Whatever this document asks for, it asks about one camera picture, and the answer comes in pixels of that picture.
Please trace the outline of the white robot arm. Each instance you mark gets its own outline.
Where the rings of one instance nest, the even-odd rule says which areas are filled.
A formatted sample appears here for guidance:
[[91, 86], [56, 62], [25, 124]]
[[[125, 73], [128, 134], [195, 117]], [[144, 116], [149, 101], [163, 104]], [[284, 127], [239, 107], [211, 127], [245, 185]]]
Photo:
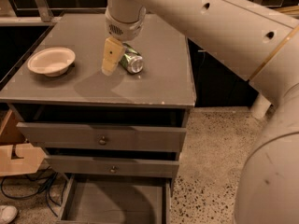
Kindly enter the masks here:
[[277, 108], [242, 170], [234, 224], [299, 224], [298, 21], [248, 0], [107, 0], [110, 23], [127, 39], [145, 9]]

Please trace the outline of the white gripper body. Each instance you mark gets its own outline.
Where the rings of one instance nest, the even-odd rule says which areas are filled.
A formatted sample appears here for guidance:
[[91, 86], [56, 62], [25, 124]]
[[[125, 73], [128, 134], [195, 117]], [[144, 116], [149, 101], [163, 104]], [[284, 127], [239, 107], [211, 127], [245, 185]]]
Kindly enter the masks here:
[[108, 33], [120, 41], [130, 41], [135, 39], [142, 30], [146, 9], [144, 7], [140, 8], [137, 15], [137, 21], [121, 22], [117, 21], [107, 10], [105, 16]]

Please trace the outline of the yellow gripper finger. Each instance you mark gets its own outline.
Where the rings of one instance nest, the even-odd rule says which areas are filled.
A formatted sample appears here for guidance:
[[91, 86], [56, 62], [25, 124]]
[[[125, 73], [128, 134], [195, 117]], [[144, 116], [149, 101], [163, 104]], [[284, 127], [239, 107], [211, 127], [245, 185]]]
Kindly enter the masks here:
[[113, 36], [109, 37], [105, 41], [103, 61], [102, 61], [102, 73], [106, 76], [111, 76], [122, 56], [124, 55], [125, 47], [120, 42], [120, 40], [114, 38]]

